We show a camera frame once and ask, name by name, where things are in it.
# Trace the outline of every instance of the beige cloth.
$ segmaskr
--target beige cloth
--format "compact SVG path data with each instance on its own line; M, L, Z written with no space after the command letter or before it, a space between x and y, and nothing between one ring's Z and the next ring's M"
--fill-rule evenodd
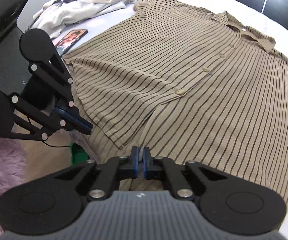
M65 56L100 160L148 146L269 187L288 205L288 58L275 40L176 0L134 9Z

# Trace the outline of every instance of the green object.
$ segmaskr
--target green object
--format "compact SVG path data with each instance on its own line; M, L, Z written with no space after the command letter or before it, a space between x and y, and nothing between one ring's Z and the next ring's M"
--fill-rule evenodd
M70 146L72 147L71 148L71 165L82 163L90 159L89 155L80 145L76 143L71 143Z

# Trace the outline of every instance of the wooden floor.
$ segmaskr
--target wooden floor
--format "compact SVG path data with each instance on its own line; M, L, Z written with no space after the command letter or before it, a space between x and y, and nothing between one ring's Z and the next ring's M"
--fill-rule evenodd
M47 143L54 146L69 146L69 132L59 130L49 137ZM27 181L37 179L70 166L70 148L52 148L41 141L20 141L26 157Z

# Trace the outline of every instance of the shirt collar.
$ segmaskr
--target shirt collar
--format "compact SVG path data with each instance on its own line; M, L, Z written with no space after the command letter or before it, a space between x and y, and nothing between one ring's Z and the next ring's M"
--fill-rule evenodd
M252 27L244 26L234 16L230 15L227 11L218 14L213 14L211 19L225 25L234 26L239 30L241 35L242 34L248 35L252 39L256 40L266 52L271 52L276 44L276 41L273 37L267 36Z

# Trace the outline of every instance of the white logo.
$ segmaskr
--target white logo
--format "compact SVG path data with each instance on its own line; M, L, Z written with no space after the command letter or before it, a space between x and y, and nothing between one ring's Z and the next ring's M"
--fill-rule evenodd
M139 198L143 198L146 195L144 193L140 192L140 193L137 193L136 196L139 197Z

